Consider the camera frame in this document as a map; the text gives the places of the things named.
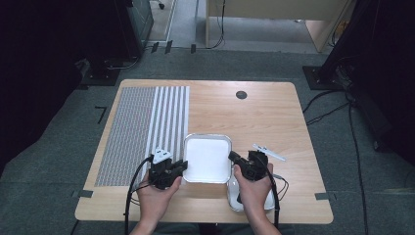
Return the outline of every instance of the tabletop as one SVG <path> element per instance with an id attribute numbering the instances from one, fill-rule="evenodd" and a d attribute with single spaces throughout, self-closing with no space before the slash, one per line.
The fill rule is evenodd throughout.
<path id="1" fill-rule="evenodd" d="M 80 198 L 75 216 L 79 220 L 124 220 L 128 186 L 97 187 L 95 182 L 111 131 L 123 87 L 189 86 L 188 132 L 223 134 L 232 141 L 232 150 L 242 157 L 253 144 L 285 157 L 274 158 L 274 173 L 284 177 L 290 188 L 280 202 L 280 223 L 320 223 L 333 220 L 328 200 L 317 200 L 326 193 L 311 140 L 301 112 L 294 84 L 290 82 L 126 79 L 115 101 L 84 190 L 91 198 Z M 247 94 L 245 99 L 236 96 Z M 276 180 L 277 190 L 284 185 Z M 273 221 L 273 210 L 267 213 Z M 139 220 L 140 209 L 131 205 L 130 219 Z M 161 221 L 246 223 L 242 212 L 233 211 L 227 200 L 226 184 L 183 183 L 174 194 Z"/>

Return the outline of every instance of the person's left hand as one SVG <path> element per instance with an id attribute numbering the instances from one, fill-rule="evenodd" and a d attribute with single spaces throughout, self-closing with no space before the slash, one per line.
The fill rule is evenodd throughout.
<path id="1" fill-rule="evenodd" d="M 154 231 L 159 220 L 167 211 L 171 197 L 179 189 L 181 179 L 182 177 L 177 177 L 173 184 L 165 190 L 158 189 L 152 185 L 137 190 L 141 218 L 131 234 L 151 234 Z M 146 186 L 148 180 L 149 172 L 147 171 L 139 187 Z"/>

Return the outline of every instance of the hand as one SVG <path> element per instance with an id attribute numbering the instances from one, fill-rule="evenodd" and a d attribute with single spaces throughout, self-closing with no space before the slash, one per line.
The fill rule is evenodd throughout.
<path id="1" fill-rule="evenodd" d="M 177 177 L 173 184 L 165 190 L 154 186 L 148 186 L 137 190 L 140 201 L 141 218 L 131 234 L 152 234 L 159 220 L 167 211 L 168 204 L 173 194 L 179 189 L 182 177 Z M 146 186 L 149 180 L 149 172 L 144 176 L 139 187 Z"/>
<path id="2" fill-rule="evenodd" d="M 272 173 L 273 165 L 268 164 L 268 170 Z M 271 181 L 268 176 L 258 181 L 250 181 L 246 179 L 241 172 L 241 168 L 235 164 L 234 175 L 238 180 L 241 201 L 244 209 L 251 211 L 263 211 L 266 197 L 271 190 Z"/>
<path id="3" fill-rule="evenodd" d="M 268 164 L 268 170 L 272 173 L 273 165 Z M 266 197 L 271 190 L 271 180 L 268 176 L 258 181 L 246 179 L 241 172 L 241 168 L 235 164 L 234 175 L 239 184 L 239 193 L 244 205 L 244 213 L 250 222 L 255 234 L 281 234 L 274 225 L 268 220 L 263 205 Z"/>

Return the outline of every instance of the person's right hand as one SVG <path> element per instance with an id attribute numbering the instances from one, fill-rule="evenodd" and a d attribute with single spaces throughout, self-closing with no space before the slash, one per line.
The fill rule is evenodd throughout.
<path id="1" fill-rule="evenodd" d="M 273 165 L 268 164 L 268 169 L 272 173 Z M 241 168 L 237 164 L 234 166 L 234 175 L 236 180 L 238 180 L 244 211 L 263 212 L 263 205 L 271 190 L 269 177 L 265 176 L 258 181 L 250 181 L 242 175 Z"/>
<path id="2" fill-rule="evenodd" d="M 273 165 L 268 164 L 268 169 L 272 173 Z M 238 180 L 244 213 L 254 233 L 257 235 L 281 235 L 278 229 L 268 220 L 263 208 L 266 197 L 271 190 L 271 180 L 269 177 L 263 177 L 258 181 L 250 181 L 242 175 L 241 168 L 237 164 L 234 166 L 234 175 L 236 180 Z"/>

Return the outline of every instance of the black equipment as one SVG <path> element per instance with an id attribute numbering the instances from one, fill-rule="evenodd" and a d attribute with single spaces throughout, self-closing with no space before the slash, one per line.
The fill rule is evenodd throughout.
<path id="1" fill-rule="evenodd" d="M 311 89 L 332 89 L 326 85 L 336 81 L 353 96 L 375 150 L 392 149 L 415 165 L 415 27 L 407 24 L 413 9 L 409 0 L 358 0 L 327 61 L 303 70 Z M 345 87 L 339 71 L 351 85 Z"/>
<path id="2" fill-rule="evenodd" d="M 158 164 L 152 162 L 149 170 L 149 184 L 154 184 L 156 188 L 162 190 L 170 187 L 178 176 L 183 176 L 187 164 L 187 161 L 183 162 L 183 160 L 172 164 L 171 159 L 163 160 Z"/>
<path id="3" fill-rule="evenodd" d="M 228 159 L 241 168 L 242 175 L 252 181 L 258 181 L 266 176 L 268 157 L 260 151 L 248 151 L 248 159 L 231 151 Z M 238 195 L 238 203 L 242 203 L 241 195 Z"/>

